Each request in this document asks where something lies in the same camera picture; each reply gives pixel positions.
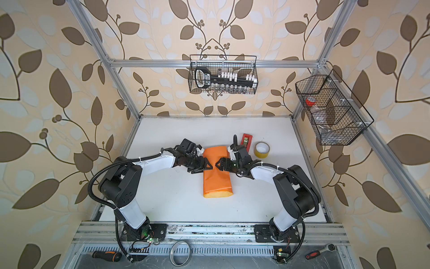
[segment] wallpaper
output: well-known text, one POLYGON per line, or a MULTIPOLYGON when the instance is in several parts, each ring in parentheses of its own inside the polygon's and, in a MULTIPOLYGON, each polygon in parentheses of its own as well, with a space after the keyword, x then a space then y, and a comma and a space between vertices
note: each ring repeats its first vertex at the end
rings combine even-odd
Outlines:
POLYGON ((0 38, 2 268, 50 269, 135 121, 64 1, 0 1, 0 38))
POLYGON ((428 268, 430 234, 361 135, 321 146, 306 116, 297 120, 334 221, 363 269, 428 268))
MULTIPOLYGON (((306 68, 261 68, 256 94, 190 93, 188 69, 122 68, 120 75, 141 115, 274 116, 290 115, 298 103, 294 83, 306 68)), ((117 108, 123 108, 118 99, 117 108)))
POLYGON ((371 112, 377 131, 427 197, 429 48, 429 1, 358 1, 328 62, 371 112))
POLYGON ((113 59, 315 60, 340 0, 81 0, 113 59))

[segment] vent grille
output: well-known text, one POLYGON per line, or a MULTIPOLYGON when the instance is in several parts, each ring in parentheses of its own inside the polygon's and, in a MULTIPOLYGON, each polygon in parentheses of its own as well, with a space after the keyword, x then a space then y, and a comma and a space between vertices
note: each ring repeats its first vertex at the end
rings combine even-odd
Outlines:
MULTIPOLYGON (((135 244, 134 248, 146 247, 147 244, 135 244)), ((172 245, 161 244, 158 246, 151 245, 133 254, 151 254, 155 256, 169 255, 172 245)), ((93 251, 120 251, 119 247, 114 244, 87 244, 82 250, 82 253, 91 253, 93 251)), ((176 255, 188 255, 189 249, 186 245, 179 245, 174 251, 176 255)), ((193 245, 191 246, 193 255, 204 256, 273 256, 273 246, 208 246, 208 245, 193 245)))

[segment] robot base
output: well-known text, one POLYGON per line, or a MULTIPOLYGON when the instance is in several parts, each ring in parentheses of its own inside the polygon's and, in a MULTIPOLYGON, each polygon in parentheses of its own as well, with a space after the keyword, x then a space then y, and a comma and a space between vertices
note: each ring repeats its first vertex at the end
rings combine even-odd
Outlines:
MULTIPOLYGON (((124 225, 123 229, 123 235, 126 236, 126 241, 134 242, 134 241, 142 241, 147 242, 147 239, 141 239, 142 235, 142 227, 135 230, 128 226, 127 224, 124 225)), ((166 237, 166 231, 167 231, 167 224, 165 223, 151 223, 149 232, 151 235, 153 235, 151 238, 153 239, 159 239, 159 241, 162 241, 166 237)))
MULTIPOLYGON (((290 237, 290 243, 298 243, 300 242, 300 237, 298 233, 296 234, 297 229, 290 229, 287 231, 286 238, 290 237)), ((269 225, 257 224, 254 225, 254 234, 255 241, 257 243, 273 243, 276 242, 272 239, 271 233, 269 230, 269 225)), ((285 239, 278 243, 287 243, 288 239, 285 239)))

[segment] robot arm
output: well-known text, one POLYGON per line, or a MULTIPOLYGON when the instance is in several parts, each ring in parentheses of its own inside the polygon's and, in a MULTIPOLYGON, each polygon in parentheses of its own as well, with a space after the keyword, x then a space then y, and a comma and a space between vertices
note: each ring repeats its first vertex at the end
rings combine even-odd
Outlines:
POLYGON ((269 222, 273 240, 283 241, 288 231, 295 228, 303 218, 318 213, 321 196, 300 166, 284 169, 260 160, 253 161, 246 148, 237 144, 236 135, 228 151, 230 158, 221 158, 215 164, 219 170, 264 180, 276 186, 284 208, 269 222), (300 187, 294 190, 292 185, 300 187))
MULTIPOLYGON (((142 226, 149 226, 149 219, 135 198, 141 176, 177 165, 187 167, 191 174, 213 169, 207 158, 201 156, 203 152, 204 149, 200 145, 184 139, 175 148, 161 149, 158 157, 110 168, 98 189, 116 206, 114 212, 119 220, 125 221, 135 230, 142 230, 142 226)), ((120 156, 114 163, 126 160, 128 159, 120 156)))

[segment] orange bag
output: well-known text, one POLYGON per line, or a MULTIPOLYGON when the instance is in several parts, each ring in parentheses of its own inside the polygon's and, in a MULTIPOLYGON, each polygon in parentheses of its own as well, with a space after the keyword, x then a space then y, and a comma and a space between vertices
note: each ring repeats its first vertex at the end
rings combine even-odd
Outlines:
POLYGON ((222 157, 229 157, 227 147, 219 146, 207 148, 203 152, 203 157, 208 158, 213 166, 212 170, 203 171, 203 196, 205 198, 220 198, 233 195, 231 188, 230 173, 220 171, 215 167, 215 163, 222 157))

